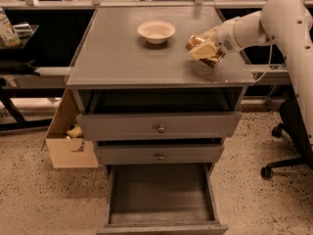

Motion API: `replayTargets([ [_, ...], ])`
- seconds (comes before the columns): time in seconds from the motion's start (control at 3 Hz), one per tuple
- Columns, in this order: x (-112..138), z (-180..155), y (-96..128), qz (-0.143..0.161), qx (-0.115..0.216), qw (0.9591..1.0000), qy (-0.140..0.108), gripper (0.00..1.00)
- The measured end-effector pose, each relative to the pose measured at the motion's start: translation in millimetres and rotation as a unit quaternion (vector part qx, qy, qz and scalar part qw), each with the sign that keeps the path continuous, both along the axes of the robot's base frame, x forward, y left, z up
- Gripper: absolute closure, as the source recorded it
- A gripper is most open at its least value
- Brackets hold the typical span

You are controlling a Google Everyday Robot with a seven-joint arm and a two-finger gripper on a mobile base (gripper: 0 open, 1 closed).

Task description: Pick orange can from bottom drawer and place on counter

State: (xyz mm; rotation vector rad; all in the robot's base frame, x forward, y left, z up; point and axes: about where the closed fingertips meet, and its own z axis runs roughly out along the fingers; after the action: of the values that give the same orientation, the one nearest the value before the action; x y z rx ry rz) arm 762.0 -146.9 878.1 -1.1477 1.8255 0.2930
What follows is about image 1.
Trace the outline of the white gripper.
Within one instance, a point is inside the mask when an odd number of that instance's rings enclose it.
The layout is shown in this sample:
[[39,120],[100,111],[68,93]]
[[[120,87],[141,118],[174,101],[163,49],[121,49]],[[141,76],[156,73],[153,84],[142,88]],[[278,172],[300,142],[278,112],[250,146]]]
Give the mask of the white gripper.
[[[235,25],[238,18],[233,18],[225,21],[220,26],[216,26],[206,32],[203,32],[201,36],[204,39],[214,39],[218,44],[220,50],[225,53],[240,52],[242,47],[236,40]],[[195,60],[209,59],[216,55],[218,48],[211,43],[204,43],[200,46],[193,48],[189,54]]]

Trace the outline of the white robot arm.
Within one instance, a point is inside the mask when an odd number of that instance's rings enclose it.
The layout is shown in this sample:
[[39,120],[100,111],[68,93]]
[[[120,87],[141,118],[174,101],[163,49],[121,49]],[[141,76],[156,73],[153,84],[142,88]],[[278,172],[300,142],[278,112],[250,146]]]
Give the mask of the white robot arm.
[[219,54],[251,46],[276,45],[284,56],[306,132],[313,135],[312,16],[301,0],[267,0],[261,10],[230,19],[186,45],[195,60],[211,61]]

